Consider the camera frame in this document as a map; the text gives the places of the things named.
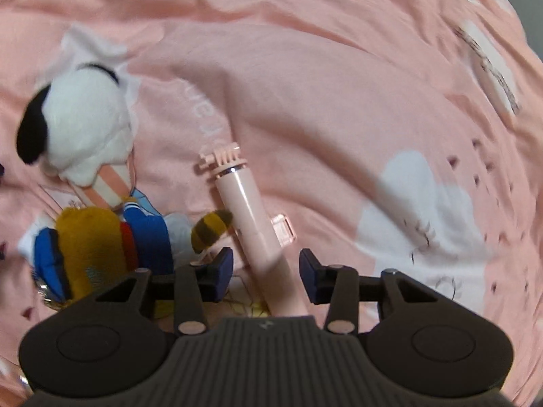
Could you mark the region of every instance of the white plush head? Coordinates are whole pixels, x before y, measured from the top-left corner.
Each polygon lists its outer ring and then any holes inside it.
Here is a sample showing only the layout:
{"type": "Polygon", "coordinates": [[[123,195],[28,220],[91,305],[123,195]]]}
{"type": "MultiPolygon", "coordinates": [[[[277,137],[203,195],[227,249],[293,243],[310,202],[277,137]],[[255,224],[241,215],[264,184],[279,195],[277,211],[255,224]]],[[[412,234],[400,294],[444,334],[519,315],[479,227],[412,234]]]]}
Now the white plush head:
{"type": "Polygon", "coordinates": [[[92,64],[59,76],[40,91],[17,136],[21,159],[34,163],[42,155],[47,174],[56,172],[79,187],[91,185],[103,164],[124,163],[134,139],[116,78],[92,64]]]}

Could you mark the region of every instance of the orange and white stripe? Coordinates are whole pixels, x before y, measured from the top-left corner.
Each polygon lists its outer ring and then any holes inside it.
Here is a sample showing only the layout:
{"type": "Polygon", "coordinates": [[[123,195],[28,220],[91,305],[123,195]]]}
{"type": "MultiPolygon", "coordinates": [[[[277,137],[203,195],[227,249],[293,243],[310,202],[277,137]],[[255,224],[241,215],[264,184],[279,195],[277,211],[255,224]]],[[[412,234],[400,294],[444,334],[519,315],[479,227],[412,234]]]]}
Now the orange and white stripe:
{"type": "Polygon", "coordinates": [[[70,184],[78,198],[88,207],[117,209],[123,205],[136,184],[136,173],[132,156],[123,165],[104,165],[94,183],[85,188],[70,184]]]}

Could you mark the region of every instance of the plush toy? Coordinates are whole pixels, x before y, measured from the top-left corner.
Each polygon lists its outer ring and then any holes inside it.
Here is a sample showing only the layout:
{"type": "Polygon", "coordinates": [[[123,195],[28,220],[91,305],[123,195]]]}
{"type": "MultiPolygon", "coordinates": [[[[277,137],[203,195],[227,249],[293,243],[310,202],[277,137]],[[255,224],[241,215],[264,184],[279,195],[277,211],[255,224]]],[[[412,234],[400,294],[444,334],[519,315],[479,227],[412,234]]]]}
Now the plush toy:
{"type": "Polygon", "coordinates": [[[17,154],[68,182],[86,205],[115,209],[134,186],[134,137],[115,72],[83,64],[43,87],[17,131],[17,154]]]}
{"type": "Polygon", "coordinates": [[[146,215],[134,199],[123,217],[97,207],[67,208],[34,244],[34,274],[56,303],[79,300],[136,268],[170,274],[201,259],[227,231],[232,214],[217,210],[196,225],[186,216],[146,215]]]}

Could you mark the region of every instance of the pink fabric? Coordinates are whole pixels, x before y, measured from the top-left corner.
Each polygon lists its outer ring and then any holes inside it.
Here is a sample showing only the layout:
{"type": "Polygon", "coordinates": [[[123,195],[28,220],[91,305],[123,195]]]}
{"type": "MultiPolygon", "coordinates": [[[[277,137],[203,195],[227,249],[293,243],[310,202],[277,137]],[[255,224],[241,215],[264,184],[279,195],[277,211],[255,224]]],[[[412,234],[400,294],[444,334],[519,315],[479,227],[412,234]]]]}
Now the pink fabric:
{"type": "MultiPolygon", "coordinates": [[[[507,2],[0,0],[0,21],[6,360],[17,363],[22,335],[47,315],[17,241],[60,209],[40,186],[66,189],[18,160],[14,136],[78,22],[124,46],[139,78],[137,187],[160,212],[220,206],[194,165],[239,142],[270,215],[286,213],[297,232],[286,250],[295,274],[303,247],[361,274],[402,261],[507,332],[515,363],[503,391],[529,405],[543,380],[543,65],[507,2]]],[[[238,276],[251,281],[242,264],[238,276]]],[[[305,301],[322,322],[326,308],[305,301]]]]}

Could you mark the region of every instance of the pink selfie stick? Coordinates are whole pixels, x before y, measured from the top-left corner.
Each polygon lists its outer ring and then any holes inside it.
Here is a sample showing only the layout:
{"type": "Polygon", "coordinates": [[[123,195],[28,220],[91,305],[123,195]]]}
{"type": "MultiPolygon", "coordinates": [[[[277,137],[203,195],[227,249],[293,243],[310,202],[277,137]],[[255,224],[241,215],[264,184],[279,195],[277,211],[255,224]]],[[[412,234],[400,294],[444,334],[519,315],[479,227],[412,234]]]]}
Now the pink selfie stick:
{"type": "Polygon", "coordinates": [[[233,143],[201,156],[200,168],[212,168],[215,185],[233,214],[236,235],[272,315],[307,315],[251,169],[240,158],[240,147],[233,143]]]}

